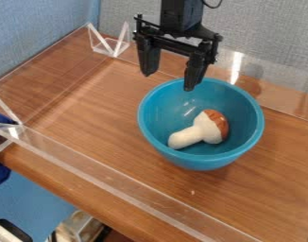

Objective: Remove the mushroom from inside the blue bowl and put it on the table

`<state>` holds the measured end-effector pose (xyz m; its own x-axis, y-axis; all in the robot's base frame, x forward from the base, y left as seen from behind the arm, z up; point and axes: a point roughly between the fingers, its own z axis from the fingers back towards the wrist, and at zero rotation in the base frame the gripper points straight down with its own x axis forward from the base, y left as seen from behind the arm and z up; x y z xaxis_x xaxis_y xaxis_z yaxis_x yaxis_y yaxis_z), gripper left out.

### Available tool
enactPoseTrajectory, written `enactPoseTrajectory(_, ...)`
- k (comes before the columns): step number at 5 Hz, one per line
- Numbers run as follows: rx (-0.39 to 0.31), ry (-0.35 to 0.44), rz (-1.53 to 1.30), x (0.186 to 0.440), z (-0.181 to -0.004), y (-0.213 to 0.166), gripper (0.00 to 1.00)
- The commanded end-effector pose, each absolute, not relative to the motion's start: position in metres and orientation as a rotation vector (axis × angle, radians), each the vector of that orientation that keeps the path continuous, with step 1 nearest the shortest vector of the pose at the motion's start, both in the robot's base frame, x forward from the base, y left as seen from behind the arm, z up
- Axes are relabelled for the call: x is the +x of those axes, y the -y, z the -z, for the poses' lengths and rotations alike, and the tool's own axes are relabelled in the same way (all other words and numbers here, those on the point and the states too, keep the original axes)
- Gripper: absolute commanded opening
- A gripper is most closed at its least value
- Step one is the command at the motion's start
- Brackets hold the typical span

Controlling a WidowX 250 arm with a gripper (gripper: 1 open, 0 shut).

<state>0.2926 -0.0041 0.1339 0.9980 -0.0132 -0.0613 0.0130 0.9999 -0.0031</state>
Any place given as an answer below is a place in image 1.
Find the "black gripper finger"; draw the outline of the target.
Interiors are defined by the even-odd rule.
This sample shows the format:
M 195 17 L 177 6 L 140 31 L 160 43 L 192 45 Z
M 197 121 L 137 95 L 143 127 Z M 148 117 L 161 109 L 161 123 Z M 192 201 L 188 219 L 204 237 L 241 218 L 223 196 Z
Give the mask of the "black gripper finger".
M 184 71 L 184 91 L 191 92 L 196 85 L 201 83 L 207 71 L 208 61 L 203 52 L 193 52 L 187 62 Z
M 155 46 L 151 38 L 140 36 L 136 39 L 140 70 L 145 77 L 153 74 L 159 68 L 160 48 Z

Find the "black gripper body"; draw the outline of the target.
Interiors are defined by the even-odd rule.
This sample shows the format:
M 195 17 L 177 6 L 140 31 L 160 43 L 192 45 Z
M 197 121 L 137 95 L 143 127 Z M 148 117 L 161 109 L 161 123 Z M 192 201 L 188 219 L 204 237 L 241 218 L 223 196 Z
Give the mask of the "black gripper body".
M 193 52 L 203 52 L 208 64 L 217 60 L 219 45 L 224 37 L 196 22 L 187 29 L 165 26 L 148 20 L 143 14 L 133 16 L 136 29 L 133 40 L 143 36 L 153 40 L 153 45 L 189 58 Z

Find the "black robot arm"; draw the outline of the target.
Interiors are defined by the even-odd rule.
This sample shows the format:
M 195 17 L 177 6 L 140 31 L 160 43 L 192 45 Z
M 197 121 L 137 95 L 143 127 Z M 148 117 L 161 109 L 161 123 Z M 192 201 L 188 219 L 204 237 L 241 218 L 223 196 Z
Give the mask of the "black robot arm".
M 201 83 L 209 64 L 217 61 L 219 43 L 224 37 L 201 25 L 203 7 L 216 9 L 204 0 L 161 0 L 159 23 L 141 13 L 133 17 L 140 70 L 147 77 L 159 69 L 163 49 L 189 58 L 184 70 L 185 92 Z

